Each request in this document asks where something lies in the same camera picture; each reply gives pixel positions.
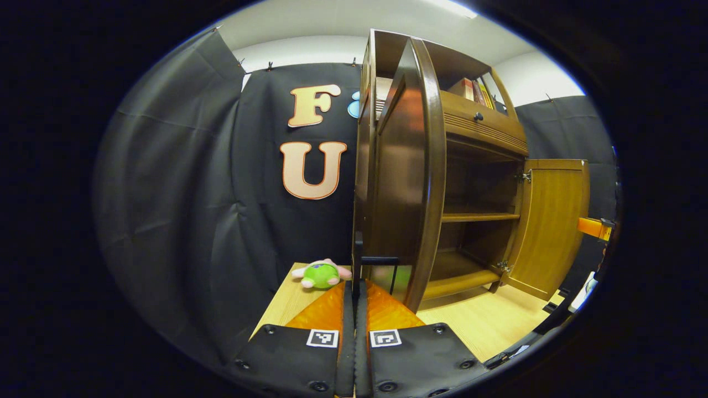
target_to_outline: wooden shelf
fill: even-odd
[[[442,222],[476,222],[497,220],[518,220],[518,214],[513,213],[443,213]]]
[[[453,295],[487,283],[500,276],[457,251],[438,252],[423,300]]]

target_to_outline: book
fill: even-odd
[[[479,83],[477,83],[475,81],[475,82],[473,82],[473,85],[474,85],[474,100],[480,105],[485,105],[484,97],[482,97],[482,91],[479,89]]]
[[[474,100],[474,87],[472,86],[472,81],[469,79],[461,79],[452,87],[447,90],[448,93],[452,93],[456,96],[461,96],[469,100]]]
[[[479,88],[482,91],[482,96],[484,97],[484,102],[486,103],[487,107],[490,109],[494,109],[494,103],[491,100],[491,96],[489,95],[489,92],[486,90],[486,87],[484,86],[483,83],[479,83]]]

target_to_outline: cabinet hinge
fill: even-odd
[[[529,171],[525,173],[517,174],[515,177],[520,183],[522,183],[524,180],[531,183],[531,169],[529,169]]]
[[[514,265],[513,265],[513,264],[512,264],[512,265],[509,265],[509,262],[506,261],[506,260],[504,260],[504,261],[499,261],[499,262],[496,264],[496,267],[499,268],[499,269],[501,269],[503,272],[506,272],[506,273],[511,273],[511,270],[514,269]]]

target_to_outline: cabinet drawer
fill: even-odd
[[[446,91],[440,92],[445,130],[487,142],[527,157],[526,134],[521,124],[496,110]],[[475,120],[476,113],[483,120]]]

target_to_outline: stuffed toy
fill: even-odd
[[[305,268],[300,268],[292,272],[295,278],[302,278],[300,283],[306,288],[327,289],[339,283],[340,279],[349,279],[351,271],[340,267],[331,259],[315,261]]]

